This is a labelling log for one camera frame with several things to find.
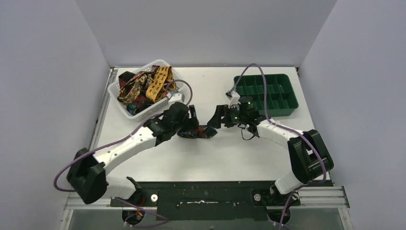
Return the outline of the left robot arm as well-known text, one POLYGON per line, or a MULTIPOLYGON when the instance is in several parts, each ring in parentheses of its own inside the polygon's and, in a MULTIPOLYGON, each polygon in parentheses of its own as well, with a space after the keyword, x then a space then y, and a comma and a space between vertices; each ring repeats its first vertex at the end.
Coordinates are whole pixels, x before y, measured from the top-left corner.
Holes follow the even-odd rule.
POLYGON ((139 204, 142 193, 135 179, 111 176, 110 173, 136 154, 170 140, 195 117, 193 105, 175 102, 163 114, 141 123, 123 141, 99 150, 81 149, 68 171, 68 182, 85 204, 92 204, 104 196, 122 198, 130 206, 139 204))

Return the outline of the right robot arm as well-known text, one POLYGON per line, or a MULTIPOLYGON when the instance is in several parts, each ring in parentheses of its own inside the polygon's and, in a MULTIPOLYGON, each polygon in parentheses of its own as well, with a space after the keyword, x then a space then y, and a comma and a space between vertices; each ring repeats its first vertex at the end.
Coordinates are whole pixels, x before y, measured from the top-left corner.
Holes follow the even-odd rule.
POLYGON ((232 100, 231 105, 217 105, 208 125, 240 126, 255 137, 270 140, 288 151, 291 169, 271 186, 273 193, 285 195, 319 176, 326 176, 334 163, 318 131, 302 131, 267 119, 255 108, 252 97, 232 100))

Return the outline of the dark blue floral tie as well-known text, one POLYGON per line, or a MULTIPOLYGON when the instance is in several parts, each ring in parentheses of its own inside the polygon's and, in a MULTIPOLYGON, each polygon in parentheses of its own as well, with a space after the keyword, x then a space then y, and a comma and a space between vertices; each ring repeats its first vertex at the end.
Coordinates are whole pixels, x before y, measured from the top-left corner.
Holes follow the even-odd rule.
POLYGON ((214 137, 216 134, 216 129, 208 125, 199 125, 198 128, 183 129, 177 132, 177 135, 179 137, 189 139, 209 139, 214 137))

